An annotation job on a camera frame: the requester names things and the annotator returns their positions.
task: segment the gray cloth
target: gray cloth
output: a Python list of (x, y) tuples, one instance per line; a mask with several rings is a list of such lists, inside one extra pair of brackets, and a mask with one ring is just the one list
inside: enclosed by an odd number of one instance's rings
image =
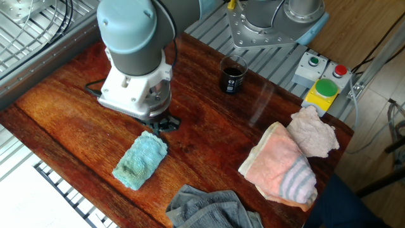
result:
[(184, 185), (166, 215), (178, 228), (263, 228), (257, 212), (247, 212), (233, 191), (205, 193)]

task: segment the wooden table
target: wooden table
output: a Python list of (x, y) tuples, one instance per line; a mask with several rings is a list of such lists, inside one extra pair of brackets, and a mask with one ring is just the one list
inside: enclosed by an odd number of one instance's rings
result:
[[(301, 227), (309, 212), (266, 201), (237, 169), (268, 126), (289, 124), (302, 100), (250, 71), (242, 92), (224, 94), (218, 88), (223, 55), (189, 35), (177, 42), (170, 111), (182, 124), (161, 135), (168, 155), (138, 191), (124, 187), (111, 172), (134, 139), (151, 130), (103, 108), (83, 89), (109, 72), (102, 42), (1, 112), (0, 124), (120, 227), (171, 227), (165, 208), (184, 184), (207, 192), (235, 191), (247, 210), (260, 213), (265, 228)], [(173, 46), (165, 51), (172, 62)], [(330, 115), (322, 119), (336, 128), (340, 149), (328, 158), (309, 159), (319, 193), (353, 134)]]

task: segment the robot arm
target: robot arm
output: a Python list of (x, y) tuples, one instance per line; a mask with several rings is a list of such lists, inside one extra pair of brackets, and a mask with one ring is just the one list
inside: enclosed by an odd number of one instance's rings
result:
[(171, 99), (171, 65), (163, 48), (211, 10), (215, 0), (103, 0), (97, 9), (111, 71), (99, 102), (140, 120)]
[[(163, 48), (209, 12), (216, 0), (103, 0), (97, 9), (111, 71), (98, 101), (139, 120), (154, 119), (171, 100), (171, 65)], [(327, 21), (323, 0), (250, 0), (246, 19), (307, 44)]]

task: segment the striped towel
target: striped towel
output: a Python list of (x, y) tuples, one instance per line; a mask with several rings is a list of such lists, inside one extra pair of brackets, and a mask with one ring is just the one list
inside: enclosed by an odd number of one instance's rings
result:
[(276, 122), (264, 133), (239, 172), (267, 199), (308, 210), (318, 193), (315, 174), (285, 127)]

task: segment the red button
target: red button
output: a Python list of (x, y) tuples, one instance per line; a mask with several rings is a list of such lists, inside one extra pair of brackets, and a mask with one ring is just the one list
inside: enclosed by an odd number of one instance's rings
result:
[(347, 69), (344, 65), (337, 65), (335, 67), (335, 73), (337, 75), (343, 76), (343, 75), (347, 74)]

